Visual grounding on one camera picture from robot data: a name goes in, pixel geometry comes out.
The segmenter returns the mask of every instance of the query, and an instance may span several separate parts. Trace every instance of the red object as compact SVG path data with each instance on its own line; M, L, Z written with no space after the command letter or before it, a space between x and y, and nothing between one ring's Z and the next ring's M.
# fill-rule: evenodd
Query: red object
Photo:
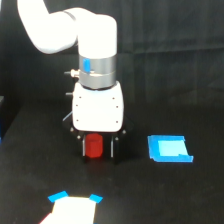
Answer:
M86 156L98 158L103 153L103 137L99 134L88 134L86 136Z

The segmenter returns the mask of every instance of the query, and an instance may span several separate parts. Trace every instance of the blue tape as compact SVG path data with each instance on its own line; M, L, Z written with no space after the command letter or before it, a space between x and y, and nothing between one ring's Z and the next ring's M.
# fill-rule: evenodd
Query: blue tape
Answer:
M83 59L83 67L85 72L90 72L91 70L90 59L88 58Z
M98 203L100 203L103 200L103 197L97 196L95 194L91 194L89 199L91 201L95 201L98 204Z
M179 162L192 163L194 157L189 155L161 156L159 150L159 141L185 141L184 136L148 136L149 156L156 162Z
M68 197L68 194L66 191L62 191L60 193L57 193L57 194L54 194L54 195L51 195L48 197L48 199L54 203L56 200L60 199L60 198L64 198L64 197Z

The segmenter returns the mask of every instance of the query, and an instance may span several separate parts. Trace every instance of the black background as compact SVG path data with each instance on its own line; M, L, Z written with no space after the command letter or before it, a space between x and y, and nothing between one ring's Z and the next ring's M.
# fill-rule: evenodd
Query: black background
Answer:
M47 197L104 197L100 224L222 224L224 220L224 2L221 0L45 0L49 12L83 7L118 23L117 79L135 124L121 163L83 164L62 128L73 90L63 72L78 68L77 48L40 53L16 0L0 14L0 223L39 223ZM184 135L193 164L155 163L147 136Z

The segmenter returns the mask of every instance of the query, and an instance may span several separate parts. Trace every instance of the black surface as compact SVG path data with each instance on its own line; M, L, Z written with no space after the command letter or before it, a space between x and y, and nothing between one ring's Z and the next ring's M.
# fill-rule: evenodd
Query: black surface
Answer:
M0 146L0 223L39 223L53 205L47 197L103 196L95 223L221 224L224 220L224 111L126 106L135 131L122 162L83 164L77 142L61 120L64 103L24 105ZM184 135L193 164L149 159L147 136Z
M0 134L3 138L14 118L20 110L18 102L4 99L0 102Z

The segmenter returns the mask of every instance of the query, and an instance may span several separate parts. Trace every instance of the white paper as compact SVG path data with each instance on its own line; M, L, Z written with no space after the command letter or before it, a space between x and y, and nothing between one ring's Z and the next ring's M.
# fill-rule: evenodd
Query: white paper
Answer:
M54 223L53 215L50 213L40 224L53 224L53 223Z
M64 224L92 224L95 207L96 203L89 198L65 197L55 201L52 214L58 220L66 218Z
M161 156L188 155L185 143L181 141L159 141Z

